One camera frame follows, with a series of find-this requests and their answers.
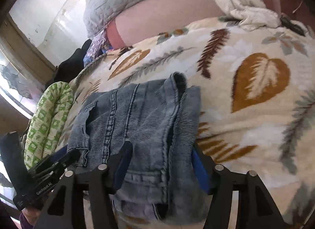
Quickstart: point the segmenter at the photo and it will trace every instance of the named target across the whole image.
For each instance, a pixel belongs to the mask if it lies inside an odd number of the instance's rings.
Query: denim pocket
[[[73,149],[81,150],[81,156],[77,166],[85,167],[87,165],[88,159],[87,154],[90,151],[90,136],[86,131],[87,121],[91,115],[91,111],[96,107],[97,101],[90,103],[85,106],[77,115],[74,122],[73,129],[70,135],[70,142],[68,144],[68,151]]]

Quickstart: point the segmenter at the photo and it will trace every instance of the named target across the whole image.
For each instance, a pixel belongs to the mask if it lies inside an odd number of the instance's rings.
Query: leaf-patterned blanket
[[[73,91],[66,82],[56,82],[43,93],[27,132],[24,149],[27,169],[55,151],[72,102]]]
[[[193,22],[109,52],[85,68],[70,83],[75,102],[58,148],[67,144],[89,94],[179,71],[201,88],[196,138],[203,152],[231,171],[257,171],[289,227],[300,228],[315,208],[314,59],[315,40],[308,34],[281,27],[246,32],[216,18]],[[131,222],[135,228],[139,220]]]

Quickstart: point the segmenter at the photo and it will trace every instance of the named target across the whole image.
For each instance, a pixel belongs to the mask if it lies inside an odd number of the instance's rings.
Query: denim seam
[[[105,132],[102,163],[107,163],[108,158],[109,158],[109,145],[111,142],[112,133],[114,131],[115,114],[117,110],[116,93],[117,93],[117,90],[115,90],[111,95],[111,113],[108,118],[108,124],[107,124],[106,132]]]
[[[67,150],[67,152],[70,152],[70,151],[72,151],[72,150],[74,150],[74,149],[76,149],[76,150],[86,150],[87,152],[84,154],[84,156],[83,156],[83,162],[84,162],[84,159],[86,159],[86,161],[87,161],[87,158],[86,158],[86,156],[88,155],[88,153],[90,152],[90,150],[88,149],[88,148],[84,148],[84,147],[74,147],[74,148],[69,148],[69,150]],[[73,163],[73,165],[77,165],[77,166],[81,166],[78,162],[74,162]]]
[[[85,119],[85,121],[83,121],[83,123],[84,123],[84,128],[83,128],[83,124],[81,123],[80,124],[80,127],[81,127],[81,129],[82,129],[82,135],[83,135],[83,138],[82,138],[82,141],[84,141],[84,142],[86,142],[85,143],[85,147],[84,148],[76,148],[76,149],[85,149],[85,150],[87,150],[87,152],[86,153],[84,153],[84,155],[83,155],[83,157],[82,157],[82,166],[83,167],[86,167],[86,165],[87,165],[87,163],[88,163],[88,153],[90,152],[90,149],[91,149],[91,147],[90,147],[90,144],[89,144],[89,138],[90,138],[90,136],[89,137],[87,137],[87,133],[86,133],[86,121],[89,119],[89,116],[90,116],[90,111],[93,109],[93,108],[95,108],[95,106],[96,106],[96,101],[94,101],[94,102],[92,102],[92,103],[90,103],[90,104],[88,104],[84,109],[82,109],[81,111],[80,111],[80,113],[87,113],[87,117],[86,117],[86,119]]]
[[[126,117],[126,124],[125,124],[125,132],[124,132],[124,138],[123,138],[123,142],[126,141],[126,138],[127,138],[127,131],[128,131],[128,124],[129,124],[129,119],[130,119],[130,116],[131,116],[131,110],[132,110],[132,105],[133,105],[133,102],[134,102],[134,99],[135,99],[135,96],[136,96],[136,92],[137,92],[137,89],[139,87],[140,84],[137,84],[133,90],[133,93],[132,93],[132,97],[131,97],[131,100],[130,100],[130,104],[129,104],[129,108],[128,108],[128,113],[127,113],[127,117]]]
[[[177,116],[175,118],[175,121],[174,121],[174,128],[173,128],[173,139],[172,139],[172,143],[173,145],[170,146],[170,152],[169,152],[169,174],[171,174],[171,171],[172,171],[172,158],[173,158],[173,151],[174,151],[174,148],[175,148],[175,144],[176,144],[176,137],[177,137],[177,132],[178,132],[178,127],[177,127],[177,121],[180,119],[180,115],[181,115],[181,112],[182,112],[182,109],[183,109],[183,101],[186,97],[186,91],[183,93],[182,95],[182,98],[180,99],[180,103],[179,103],[179,108],[178,108],[178,112],[177,112]],[[168,185],[168,189],[170,191],[170,189],[172,188],[172,185]]]
[[[164,143],[166,143],[163,147],[163,167],[165,169],[164,171],[164,176],[166,176],[166,174],[168,173],[167,172],[167,167],[168,167],[168,155],[167,155],[167,149],[168,149],[168,146],[167,146],[167,130],[171,127],[171,124],[174,123],[174,115],[178,112],[178,107],[177,107],[177,100],[178,100],[178,90],[177,90],[177,87],[176,87],[176,84],[175,84],[175,80],[174,80],[174,74],[171,75],[171,86],[172,86],[172,93],[173,93],[173,100],[174,100],[174,103],[175,103],[175,107],[173,109],[173,113],[171,115],[171,119],[168,121],[168,124],[167,124],[167,127],[165,127],[164,129],[164,132],[163,132],[163,137],[162,139],[164,140]],[[163,202],[167,202],[167,196],[168,196],[168,186],[167,186],[167,182],[164,182],[165,183],[165,187],[162,187],[162,192],[163,192],[163,196],[162,196],[162,200]]]

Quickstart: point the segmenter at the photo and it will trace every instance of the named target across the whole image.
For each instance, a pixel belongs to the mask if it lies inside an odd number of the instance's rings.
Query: human hand
[[[37,219],[40,216],[41,211],[33,207],[26,207],[25,209],[22,210],[22,213],[25,216],[28,223],[34,226],[37,222]]]

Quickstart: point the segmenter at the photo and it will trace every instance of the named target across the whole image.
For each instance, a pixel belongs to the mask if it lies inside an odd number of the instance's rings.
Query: bed
[[[168,31],[167,26],[166,32],[154,36],[142,31],[133,39],[128,29],[120,39],[115,32],[107,35],[110,39],[116,34],[116,42],[111,41],[116,48],[91,60],[70,83],[74,103],[57,149],[67,145],[76,115],[91,93],[181,72],[189,86],[201,88],[196,142],[202,151],[231,171],[255,170],[288,228],[300,228],[315,208],[315,40],[300,22],[295,23],[305,36],[284,27],[249,31],[239,25],[240,20],[222,22],[220,14],[207,13],[204,18],[190,17],[193,22],[181,28]],[[119,207],[116,211],[120,228],[166,226],[133,217]],[[234,196],[229,228],[236,215]],[[168,226],[202,228],[203,223]]]

